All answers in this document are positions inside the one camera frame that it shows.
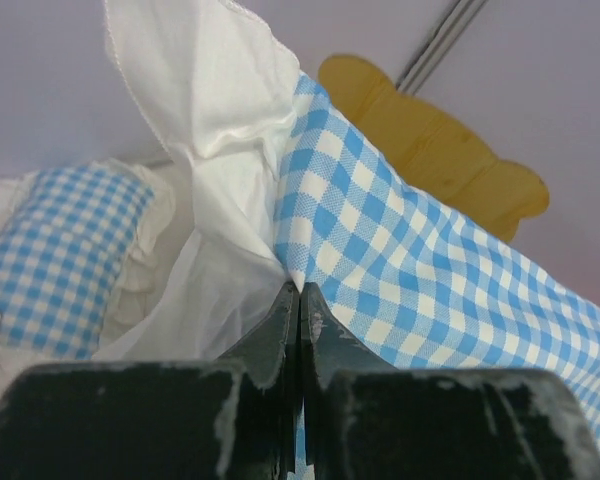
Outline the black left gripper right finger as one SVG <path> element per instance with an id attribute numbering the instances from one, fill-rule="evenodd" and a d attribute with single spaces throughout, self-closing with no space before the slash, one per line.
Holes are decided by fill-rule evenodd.
<path id="1" fill-rule="evenodd" d="M 306 460 L 320 479 L 600 479 L 579 404 L 540 369 L 398 369 L 300 296 Z"/>

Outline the blue gingham mattress pad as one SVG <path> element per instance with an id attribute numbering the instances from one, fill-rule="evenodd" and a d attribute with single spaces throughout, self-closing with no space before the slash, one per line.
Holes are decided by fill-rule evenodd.
<path id="1" fill-rule="evenodd" d="M 194 226 L 151 314 L 99 352 L 202 359 L 282 284 L 402 368 L 531 367 L 575 394 L 600 453 L 600 308 L 404 183 L 256 14 L 231 1 L 108 1 L 107 47 L 191 178 Z"/>

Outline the wooden pet bed frame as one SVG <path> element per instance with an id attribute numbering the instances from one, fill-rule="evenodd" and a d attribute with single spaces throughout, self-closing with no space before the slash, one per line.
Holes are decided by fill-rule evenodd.
<path id="1" fill-rule="evenodd" d="M 333 55 L 320 65 L 318 81 L 407 184 L 500 240 L 511 241 L 522 220 L 547 210 L 549 190 L 536 172 L 499 157 L 445 111 L 399 92 L 373 63 Z"/>

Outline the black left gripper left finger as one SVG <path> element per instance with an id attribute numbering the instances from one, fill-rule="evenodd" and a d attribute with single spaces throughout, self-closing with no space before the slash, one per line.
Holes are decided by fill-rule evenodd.
<path id="1" fill-rule="evenodd" d="M 295 468 L 300 296 L 218 359 L 31 367 L 0 399 L 0 479 L 283 479 Z"/>

